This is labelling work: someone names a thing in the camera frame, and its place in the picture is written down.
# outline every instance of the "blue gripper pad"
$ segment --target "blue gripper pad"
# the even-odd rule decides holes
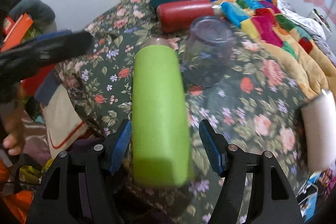
[[[199,136],[201,137],[212,170],[220,175],[223,173],[221,154],[219,153],[203,121],[199,124]]]
[[[114,146],[113,152],[111,153],[111,166],[109,168],[110,174],[113,176],[121,166],[121,161],[125,155],[128,144],[132,136],[132,123],[127,122],[123,131],[121,132],[117,143]]]

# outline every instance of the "human hand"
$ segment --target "human hand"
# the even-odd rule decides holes
[[[22,90],[20,89],[18,92],[19,99],[21,99],[23,96],[21,94]],[[19,155],[25,145],[25,138],[23,135],[24,126],[21,121],[23,111],[24,105],[23,103],[19,102],[16,109],[3,118],[3,126],[8,133],[8,136],[3,140],[2,145],[4,148],[8,149],[8,154],[11,156]]]

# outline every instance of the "orange book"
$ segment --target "orange book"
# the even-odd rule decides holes
[[[26,32],[29,30],[33,20],[27,15],[23,14],[15,22],[14,26],[6,36],[4,40],[4,45],[1,48],[1,52],[9,50],[21,43],[22,38],[25,36]]]

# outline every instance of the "upside-down glass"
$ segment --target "upside-down glass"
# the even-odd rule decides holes
[[[223,78],[234,44],[225,19],[204,16],[194,20],[185,44],[183,76],[199,86],[215,85]]]

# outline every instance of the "red cylinder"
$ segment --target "red cylinder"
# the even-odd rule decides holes
[[[188,29],[191,23],[201,16],[213,16],[213,3],[210,0],[182,0],[164,3],[157,8],[164,33]]]

